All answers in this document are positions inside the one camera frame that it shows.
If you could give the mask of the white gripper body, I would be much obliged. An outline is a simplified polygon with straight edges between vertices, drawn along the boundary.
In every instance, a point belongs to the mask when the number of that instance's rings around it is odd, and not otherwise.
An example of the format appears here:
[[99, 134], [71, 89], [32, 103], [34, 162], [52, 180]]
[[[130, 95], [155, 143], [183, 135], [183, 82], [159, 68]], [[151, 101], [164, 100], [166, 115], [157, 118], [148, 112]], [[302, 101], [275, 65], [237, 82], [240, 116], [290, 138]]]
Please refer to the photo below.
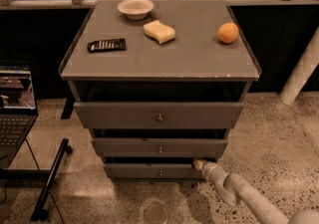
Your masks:
[[201, 174], [209, 182], [215, 182], [220, 176], [221, 167], [214, 162], [207, 161], [203, 167]]

